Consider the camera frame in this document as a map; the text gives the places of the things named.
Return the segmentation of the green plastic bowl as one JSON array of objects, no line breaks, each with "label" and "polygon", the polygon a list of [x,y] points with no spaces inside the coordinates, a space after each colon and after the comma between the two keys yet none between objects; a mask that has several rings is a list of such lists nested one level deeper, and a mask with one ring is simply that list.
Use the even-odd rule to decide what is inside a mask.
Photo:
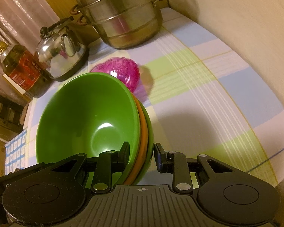
[{"label": "green plastic bowl", "polygon": [[148,114],[147,110],[145,109],[145,107],[143,106],[143,104],[140,101],[138,101],[138,102],[141,106],[141,109],[143,110],[143,113],[144,113],[144,116],[145,116],[145,119],[146,119],[149,137],[148,137],[148,144],[147,144],[146,160],[145,160],[139,174],[137,175],[135,181],[133,182],[134,185],[139,184],[139,182],[143,179],[147,170],[149,169],[150,164],[151,164],[151,160],[152,160],[152,156],[153,156],[153,146],[154,146],[154,133],[153,133],[152,123],[151,123],[149,114]]},{"label": "green plastic bowl", "polygon": [[97,157],[130,145],[129,161],[123,172],[112,175],[113,184],[129,176],[140,143],[140,121],[130,90],[116,77],[86,73],[64,84],[49,100],[36,134],[38,163],[59,162],[84,153]]}]

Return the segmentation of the orange plastic bowl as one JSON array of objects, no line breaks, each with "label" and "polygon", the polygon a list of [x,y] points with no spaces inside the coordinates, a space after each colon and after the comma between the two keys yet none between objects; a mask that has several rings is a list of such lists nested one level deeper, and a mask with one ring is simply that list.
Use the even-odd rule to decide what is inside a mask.
[{"label": "orange plastic bowl", "polygon": [[148,136],[149,136],[145,115],[143,113],[141,105],[140,105],[138,99],[135,96],[133,96],[133,99],[136,103],[138,113],[139,113],[140,142],[139,142],[139,149],[138,149],[138,154],[137,154],[136,159],[135,159],[135,163],[134,163],[132,170],[130,171],[128,177],[124,181],[125,185],[133,184],[136,177],[138,176],[140,170],[142,169],[142,166],[143,166],[143,164],[146,160],[147,144],[148,144]]}]

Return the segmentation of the blue white checkered cloth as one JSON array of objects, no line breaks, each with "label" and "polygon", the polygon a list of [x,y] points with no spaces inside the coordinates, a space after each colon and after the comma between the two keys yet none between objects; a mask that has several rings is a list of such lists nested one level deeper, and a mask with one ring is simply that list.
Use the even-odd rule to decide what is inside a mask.
[{"label": "blue white checkered cloth", "polygon": [[27,129],[5,144],[5,175],[24,168]]}]

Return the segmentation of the dark shelf rack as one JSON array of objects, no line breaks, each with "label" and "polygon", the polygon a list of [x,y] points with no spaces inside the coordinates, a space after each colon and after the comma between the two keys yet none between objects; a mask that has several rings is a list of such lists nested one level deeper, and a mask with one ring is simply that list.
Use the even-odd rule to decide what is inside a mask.
[{"label": "dark shelf rack", "polygon": [[23,131],[20,123],[24,107],[0,95],[0,126],[17,134]]}]

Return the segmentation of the checkered tablecloth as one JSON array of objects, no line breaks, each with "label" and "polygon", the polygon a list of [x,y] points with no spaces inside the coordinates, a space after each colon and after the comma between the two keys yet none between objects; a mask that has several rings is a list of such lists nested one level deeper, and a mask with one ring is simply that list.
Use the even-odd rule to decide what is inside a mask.
[{"label": "checkered tablecloth", "polygon": [[187,157],[208,154],[272,185],[284,179],[284,107],[234,50],[202,26],[162,9],[161,31],[128,50],[91,44],[80,74],[112,57],[140,68],[135,96],[154,139]]}]

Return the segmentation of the pink glass bowl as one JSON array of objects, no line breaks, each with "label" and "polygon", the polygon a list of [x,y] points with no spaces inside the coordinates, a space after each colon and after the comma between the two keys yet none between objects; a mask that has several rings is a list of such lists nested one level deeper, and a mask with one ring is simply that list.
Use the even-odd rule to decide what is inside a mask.
[{"label": "pink glass bowl", "polygon": [[137,63],[125,57],[113,57],[97,64],[90,72],[111,75],[120,80],[133,93],[139,83],[140,73]]}]

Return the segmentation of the stainless steel kettle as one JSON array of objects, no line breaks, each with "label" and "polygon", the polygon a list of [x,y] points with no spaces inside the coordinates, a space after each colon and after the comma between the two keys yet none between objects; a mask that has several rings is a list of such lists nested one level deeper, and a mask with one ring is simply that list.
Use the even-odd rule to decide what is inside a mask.
[{"label": "stainless steel kettle", "polygon": [[36,61],[49,73],[51,79],[58,82],[79,71],[89,55],[88,46],[82,44],[69,27],[73,20],[70,16],[40,29],[41,40],[35,51]]}]

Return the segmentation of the cooking oil bottle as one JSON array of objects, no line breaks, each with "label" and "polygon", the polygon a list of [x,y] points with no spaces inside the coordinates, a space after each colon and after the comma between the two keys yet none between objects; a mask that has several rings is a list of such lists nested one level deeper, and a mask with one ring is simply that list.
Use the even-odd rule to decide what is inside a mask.
[{"label": "cooking oil bottle", "polygon": [[0,41],[0,60],[4,73],[32,97],[43,96],[53,82],[23,45]]}]

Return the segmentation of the stainless steel steamer pot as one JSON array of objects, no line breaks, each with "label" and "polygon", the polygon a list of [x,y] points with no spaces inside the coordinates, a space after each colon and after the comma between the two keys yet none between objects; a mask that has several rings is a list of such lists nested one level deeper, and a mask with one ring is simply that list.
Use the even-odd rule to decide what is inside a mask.
[{"label": "stainless steel steamer pot", "polygon": [[77,24],[94,27],[101,39],[115,49],[136,47],[162,27],[159,7],[163,0],[76,0],[71,15]]}]

